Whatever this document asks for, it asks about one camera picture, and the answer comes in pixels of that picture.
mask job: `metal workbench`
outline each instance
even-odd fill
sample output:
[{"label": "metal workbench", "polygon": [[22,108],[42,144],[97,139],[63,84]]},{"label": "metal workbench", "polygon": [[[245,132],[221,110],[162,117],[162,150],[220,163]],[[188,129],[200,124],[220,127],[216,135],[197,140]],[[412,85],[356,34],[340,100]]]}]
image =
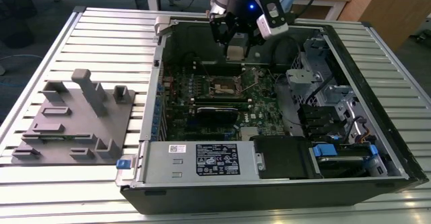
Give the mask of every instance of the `metal workbench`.
[{"label": "metal workbench", "polygon": [[[86,8],[73,12],[27,86],[0,127],[0,223],[428,223],[431,183],[380,195],[350,207],[154,215],[137,213],[114,185],[114,166],[7,166],[21,133],[29,128],[46,80],[65,80],[74,68],[92,71],[105,89],[120,83],[137,92],[129,117],[124,154],[137,151],[145,93],[156,43],[148,12]],[[204,14],[176,13],[202,17]],[[356,22],[298,20],[333,26],[400,135],[424,171],[431,173],[431,100],[372,28]]]}]

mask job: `power supply label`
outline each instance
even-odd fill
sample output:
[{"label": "power supply label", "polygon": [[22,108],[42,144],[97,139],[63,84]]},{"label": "power supply label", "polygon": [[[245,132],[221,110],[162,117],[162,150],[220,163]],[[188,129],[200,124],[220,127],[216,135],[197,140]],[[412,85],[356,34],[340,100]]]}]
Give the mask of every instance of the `power supply label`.
[{"label": "power supply label", "polygon": [[238,175],[236,144],[196,145],[196,173],[198,176]]}]

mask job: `gray plastic base plate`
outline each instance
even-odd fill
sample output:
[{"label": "gray plastic base plate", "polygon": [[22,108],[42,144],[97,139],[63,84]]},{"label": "gray plastic base plate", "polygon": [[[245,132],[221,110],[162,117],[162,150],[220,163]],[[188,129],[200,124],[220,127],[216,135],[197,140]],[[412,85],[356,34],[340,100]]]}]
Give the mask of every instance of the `gray plastic base plate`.
[{"label": "gray plastic base plate", "polygon": [[[26,133],[35,133],[35,124],[43,126],[54,126],[61,124],[63,126],[62,132],[42,132],[42,134],[58,135],[58,138],[51,137],[34,143],[21,142],[14,152],[19,152],[23,149],[34,149],[39,154],[35,156],[13,157],[11,163],[21,165],[93,165],[93,164],[114,164],[116,160],[121,156],[121,149],[124,144],[126,125],[129,121],[129,115],[132,110],[132,102],[134,98],[134,91],[129,90],[130,103],[116,104],[112,93],[113,90],[105,90],[104,106],[108,114],[104,117],[96,117],[96,113],[92,110],[79,89],[69,89],[67,92],[59,93],[62,102],[57,102],[54,105],[45,100],[39,111],[34,117],[30,129]],[[51,112],[51,108],[58,106],[66,106],[69,108],[67,114],[42,114],[43,110]],[[96,151],[96,142],[77,142],[75,140],[67,140],[69,135],[88,134],[93,135],[102,141],[102,145],[108,146],[110,139],[114,142],[114,148],[110,152]]]}]

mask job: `blue cable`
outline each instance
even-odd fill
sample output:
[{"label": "blue cable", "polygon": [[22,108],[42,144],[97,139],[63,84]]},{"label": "blue cable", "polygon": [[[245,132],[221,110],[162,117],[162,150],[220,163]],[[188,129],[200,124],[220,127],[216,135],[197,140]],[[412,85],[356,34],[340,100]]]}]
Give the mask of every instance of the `blue cable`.
[{"label": "blue cable", "polygon": [[25,84],[5,84],[5,83],[0,83],[0,85],[9,86],[9,87],[25,86]]},{"label": "blue cable", "polygon": [[[3,59],[11,58],[11,57],[34,57],[34,58],[39,58],[39,59],[42,59],[42,57],[41,57],[41,56],[37,56],[37,55],[19,54],[19,55],[10,55],[10,56],[6,56],[6,57],[3,57],[3,58],[0,58],[0,61],[1,61],[1,60],[3,60]],[[25,83],[25,84],[5,84],[5,83],[1,83],[1,82],[0,82],[0,85],[2,85],[2,86],[7,86],[7,87],[21,87],[21,86],[25,86],[25,85],[26,85],[26,83]]]}]

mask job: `floor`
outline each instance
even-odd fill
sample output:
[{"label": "floor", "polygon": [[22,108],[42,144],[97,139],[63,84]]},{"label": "floor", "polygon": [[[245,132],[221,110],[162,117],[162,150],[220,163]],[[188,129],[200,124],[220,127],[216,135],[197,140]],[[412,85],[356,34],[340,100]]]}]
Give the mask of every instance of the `floor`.
[{"label": "floor", "polygon": [[[33,0],[37,15],[27,19],[27,25],[34,34],[35,42],[21,49],[7,49],[0,42],[0,59],[7,55],[33,54],[43,56],[74,6],[140,9],[148,7],[146,0]],[[206,0],[174,0],[170,6],[168,0],[161,0],[161,9],[168,11],[204,12],[208,9]],[[431,94],[431,47],[417,44],[409,38],[397,50],[396,55],[412,73],[414,79]],[[38,66],[39,59],[15,57],[0,61],[6,73],[0,76],[0,124],[7,115],[13,103],[19,96],[25,84]]]}]

